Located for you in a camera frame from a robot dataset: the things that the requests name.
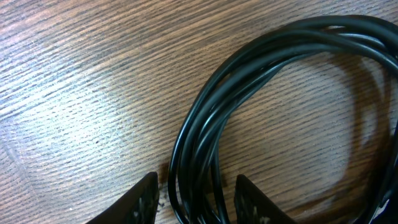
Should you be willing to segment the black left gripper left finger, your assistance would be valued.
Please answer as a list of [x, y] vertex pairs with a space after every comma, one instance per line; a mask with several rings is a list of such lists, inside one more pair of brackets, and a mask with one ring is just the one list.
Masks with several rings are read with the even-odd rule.
[[87, 224], [154, 224], [158, 204], [158, 175], [150, 172]]

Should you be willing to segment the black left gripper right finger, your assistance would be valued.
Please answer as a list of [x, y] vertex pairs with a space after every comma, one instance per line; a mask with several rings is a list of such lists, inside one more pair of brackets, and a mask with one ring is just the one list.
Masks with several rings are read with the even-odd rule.
[[297, 224], [242, 174], [236, 179], [234, 205], [239, 224]]

